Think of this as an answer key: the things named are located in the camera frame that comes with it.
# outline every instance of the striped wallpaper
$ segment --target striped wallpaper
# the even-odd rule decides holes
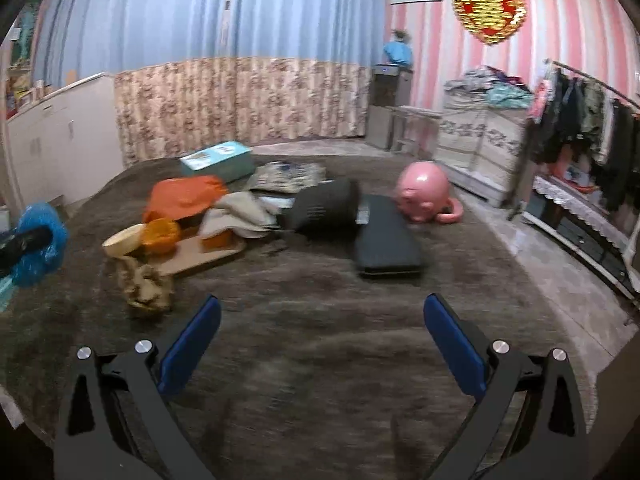
[[[626,95],[636,94],[636,32],[617,0],[526,2],[527,21],[514,36],[493,46],[462,27],[452,0],[387,4],[385,39],[394,28],[404,28],[412,38],[412,105],[441,110],[444,83],[478,64],[495,66],[531,85],[545,57],[583,70]]]

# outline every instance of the pink ball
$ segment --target pink ball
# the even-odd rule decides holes
[[[396,186],[396,203],[413,222],[454,223],[462,218],[462,204],[449,197],[449,179],[435,163],[410,164]],[[446,208],[451,213],[443,213]]]

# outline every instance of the gray appliance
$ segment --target gray appliance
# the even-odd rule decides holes
[[[409,104],[414,73],[402,66],[379,64],[373,68],[369,93],[365,142],[382,150],[391,149],[394,140],[392,107]]]

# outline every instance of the white cabinet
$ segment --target white cabinet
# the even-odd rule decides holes
[[[3,139],[21,208],[63,197],[93,196],[124,170],[113,77],[86,78],[11,118]]]

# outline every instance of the silver bolt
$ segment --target silver bolt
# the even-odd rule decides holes
[[[149,339],[143,339],[136,343],[136,352],[139,354],[146,354],[153,347],[153,343]]]
[[[554,351],[551,352],[551,355],[556,361],[564,361],[566,359],[566,352],[561,348],[554,348]]]
[[[91,357],[91,349],[88,346],[83,346],[78,350],[78,353],[76,355],[78,356],[78,359],[84,361],[85,359]]]
[[[498,354],[506,354],[509,351],[509,343],[498,339],[498,341],[494,341],[492,348]]]

